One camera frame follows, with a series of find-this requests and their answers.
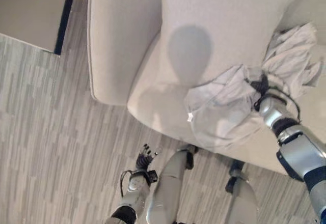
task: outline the black joint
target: black joint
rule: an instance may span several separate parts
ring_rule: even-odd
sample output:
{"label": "black joint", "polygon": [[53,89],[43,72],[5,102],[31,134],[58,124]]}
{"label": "black joint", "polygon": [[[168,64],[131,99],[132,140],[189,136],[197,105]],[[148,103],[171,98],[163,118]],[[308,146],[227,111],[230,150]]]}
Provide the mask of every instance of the black joint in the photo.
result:
{"label": "black joint", "polygon": [[320,224],[326,224],[326,209],[322,212],[320,220]]}
{"label": "black joint", "polygon": [[111,217],[122,220],[126,224],[134,224],[136,222],[136,212],[130,206],[119,207]]}
{"label": "black joint", "polygon": [[147,172],[147,175],[148,175],[151,183],[158,181],[158,176],[157,176],[156,171],[149,171],[149,172]]}
{"label": "black joint", "polygon": [[304,175],[304,181],[307,185],[307,189],[309,192],[317,183],[325,180],[326,180],[326,166],[316,168]]}
{"label": "black joint", "polygon": [[234,170],[240,170],[240,171],[242,171],[243,166],[244,166],[244,162],[243,161],[240,161],[240,160],[237,160],[237,159],[233,160],[232,165],[231,165],[231,168],[230,168],[230,171],[229,171],[229,174],[232,174],[232,172]]}
{"label": "black joint", "polygon": [[194,155],[191,152],[187,152],[186,169],[191,170],[194,168]]}
{"label": "black joint", "polygon": [[236,180],[237,180],[236,177],[231,177],[229,179],[228,183],[225,186],[225,191],[226,192],[228,192],[230,194],[233,194],[233,188],[234,188],[234,185],[235,185]]}
{"label": "black joint", "polygon": [[295,126],[295,125],[299,125],[299,122],[296,121],[295,119],[283,118],[283,119],[276,121],[272,125],[272,131],[275,134],[275,136],[278,137],[282,131],[284,131],[285,129],[287,129],[291,126]]}

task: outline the fabric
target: fabric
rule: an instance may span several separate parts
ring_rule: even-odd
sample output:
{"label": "fabric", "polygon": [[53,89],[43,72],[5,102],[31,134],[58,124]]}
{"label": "fabric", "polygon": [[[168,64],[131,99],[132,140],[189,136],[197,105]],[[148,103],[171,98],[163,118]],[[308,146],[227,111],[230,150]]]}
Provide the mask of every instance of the fabric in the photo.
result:
{"label": "fabric", "polygon": [[88,55],[95,99],[126,105],[144,58],[161,26],[161,0],[89,0]]}
{"label": "fabric", "polygon": [[264,126],[253,109],[260,94],[250,85],[262,73],[270,86],[277,86],[292,98],[301,96],[306,87],[316,86],[322,62],[309,64],[315,32],[309,23],[283,34],[275,33],[261,68],[234,66],[212,82],[189,90],[185,104],[193,133],[202,147],[243,144]]}

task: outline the white towel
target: white towel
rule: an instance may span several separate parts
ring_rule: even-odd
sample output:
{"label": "white towel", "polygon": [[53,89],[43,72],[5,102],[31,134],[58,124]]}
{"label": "white towel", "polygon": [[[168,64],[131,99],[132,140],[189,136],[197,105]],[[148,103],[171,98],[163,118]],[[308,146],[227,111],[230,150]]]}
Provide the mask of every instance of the white towel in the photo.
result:
{"label": "white towel", "polygon": [[310,48],[316,44],[315,32],[308,23],[275,33],[261,67],[233,66],[210,83],[188,91],[185,98],[188,121],[203,148],[241,145],[264,125],[253,109],[260,94],[248,80],[258,80],[265,73],[269,83],[276,84],[292,98],[317,85],[322,62],[309,64]]}

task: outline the chair armrest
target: chair armrest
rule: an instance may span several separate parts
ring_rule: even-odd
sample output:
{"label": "chair armrest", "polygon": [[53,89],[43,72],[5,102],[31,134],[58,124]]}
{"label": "chair armrest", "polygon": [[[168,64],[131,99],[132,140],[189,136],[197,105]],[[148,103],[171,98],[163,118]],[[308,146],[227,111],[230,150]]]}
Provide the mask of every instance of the chair armrest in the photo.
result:
{"label": "chair armrest", "polygon": [[92,96],[126,105],[147,48],[161,26],[161,0],[89,0],[88,57]]}

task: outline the chair cushion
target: chair cushion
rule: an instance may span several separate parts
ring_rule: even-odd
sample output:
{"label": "chair cushion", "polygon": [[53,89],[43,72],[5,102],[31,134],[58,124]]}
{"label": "chair cushion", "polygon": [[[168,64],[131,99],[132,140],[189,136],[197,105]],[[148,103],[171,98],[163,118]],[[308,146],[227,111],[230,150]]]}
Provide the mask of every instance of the chair cushion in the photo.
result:
{"label": "chair cushion", "polygon": [[[161,35],[138,72],[129,111],[163,134],[198,145],[183,104],[188,89],[233,65],[260,65],[291,1],[162,0]],[[208,150],[284,172],[276,163],[275,139],[268,136],[264,143],[252,141],[230,151]],[[266,148],[271,150],[262,157],[258,152]]]}

